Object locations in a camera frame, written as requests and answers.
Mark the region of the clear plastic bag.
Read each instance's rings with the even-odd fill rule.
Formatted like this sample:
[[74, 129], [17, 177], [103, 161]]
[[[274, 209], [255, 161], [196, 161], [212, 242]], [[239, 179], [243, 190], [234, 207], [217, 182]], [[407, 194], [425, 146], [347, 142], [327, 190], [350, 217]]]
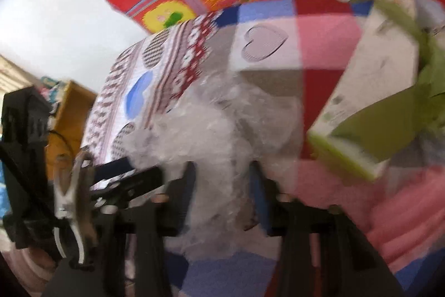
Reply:
[[188, 162], [196, 181], [184, 229], [168, 243], [190, 260], [224, 259], [247, 242], [257, 224], [248, 188], [250, 162], [265, 161], [282, 188], [302, 144], [302, 106], [238, 76], [213, 73], [195, 81], [179, 101], [148, 128], [122, 139], [133, 166], [159, 165], [167, 181]]

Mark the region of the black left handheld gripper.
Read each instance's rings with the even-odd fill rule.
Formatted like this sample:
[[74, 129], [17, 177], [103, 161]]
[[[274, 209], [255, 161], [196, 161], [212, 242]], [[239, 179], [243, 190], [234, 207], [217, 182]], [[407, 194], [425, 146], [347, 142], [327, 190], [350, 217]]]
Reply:
[[[35, 87], [4, 95], [1, 109], [1, 164], [10, 201], [3, 218], [6, 232], [18, 249], [36, 246], [54, 259], [62, 256], [55, 244], [53, 228], [54, 183], [46, 174], [48, 118], [51, 106]], [[131, 169], [125, 158], [94, 167], [96, 176], [113, 177]], [[136, 173], [103, 191], [90, 191], [92, 203], [100, 197], [123, 197], [129, 201], [150, 192], [164, 182], [162, 171], [153, 167]]]

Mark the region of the silver metal spring clamp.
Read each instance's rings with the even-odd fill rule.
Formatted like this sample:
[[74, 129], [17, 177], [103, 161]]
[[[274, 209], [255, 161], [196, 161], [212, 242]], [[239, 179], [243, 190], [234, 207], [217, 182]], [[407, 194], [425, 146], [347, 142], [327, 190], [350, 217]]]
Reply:
[[89, 263], [89, 252], [97, 246], [93, 226], [90, 187], [94, 178], [93, 156], [80, 151], [73, 161], [60, 154], [54, 164], [53, 234], [58, 252], [76, 267]]

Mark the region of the pink folded paper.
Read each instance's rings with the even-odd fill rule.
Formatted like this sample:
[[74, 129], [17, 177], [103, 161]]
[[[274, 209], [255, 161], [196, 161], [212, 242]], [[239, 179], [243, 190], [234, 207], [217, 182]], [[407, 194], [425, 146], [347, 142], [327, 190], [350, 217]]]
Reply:
[[398, 272], [444, 236], [444, 168], [430, 166], [370, 213], [368, 241]]

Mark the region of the wooden desk with shelves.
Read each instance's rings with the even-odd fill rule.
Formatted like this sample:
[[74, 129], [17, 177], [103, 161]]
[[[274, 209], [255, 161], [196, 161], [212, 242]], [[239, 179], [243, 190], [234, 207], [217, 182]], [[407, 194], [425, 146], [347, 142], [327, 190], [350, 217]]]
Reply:
[[70, 161], [74, 161], [79, 153], [86, 122], [96, 97], [93, 91], [74, 81], [67, 83], [45, 148], [48, 180], [53, 179], [58, 155], [66, 154]]

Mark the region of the green and white box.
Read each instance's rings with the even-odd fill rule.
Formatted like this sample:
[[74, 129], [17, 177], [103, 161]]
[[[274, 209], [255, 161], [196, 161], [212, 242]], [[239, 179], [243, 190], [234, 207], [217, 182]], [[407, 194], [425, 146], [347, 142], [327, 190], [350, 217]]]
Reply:
[[424, 132], [444, 131], [444, 32], [423, 29], [416, 0], [372, 0], [363, 34], [307, 132], [318, 160], [374, 181]]

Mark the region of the beige curtain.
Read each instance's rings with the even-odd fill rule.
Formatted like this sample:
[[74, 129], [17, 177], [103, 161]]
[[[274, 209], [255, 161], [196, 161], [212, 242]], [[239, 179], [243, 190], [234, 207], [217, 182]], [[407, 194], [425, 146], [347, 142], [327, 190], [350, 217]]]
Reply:
[[0, 59], [0, 90], [1, 95], [32, 86], [33, 83], [22, 73], [22, 70], [4, 57]]

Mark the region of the patterned heart bed sheet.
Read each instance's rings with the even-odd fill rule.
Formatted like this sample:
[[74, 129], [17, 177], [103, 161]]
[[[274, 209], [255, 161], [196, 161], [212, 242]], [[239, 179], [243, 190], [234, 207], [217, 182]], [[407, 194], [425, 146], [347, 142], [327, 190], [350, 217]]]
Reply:
[[[302, 100], [310, 126], [339, 81], [364, 31], [371, 3], [335, 0], [261, 1], [212, 11], [157, 32], [114, 61], [93, 104], [83, 145], [106, 169], [124, 166], [124, 135], [150, 124], [213, 68], [236, 71], [278, 97]], [[380, 201], [401, 192], [414, 200], [437, 180], [425, 165], [442, 163], [441, 142], [425, 139], [394, 159], [380, 185], [344, 185], [292, 138], [266, 162], [283, 188], [313, 207], [340, 203], [362, 229]]]

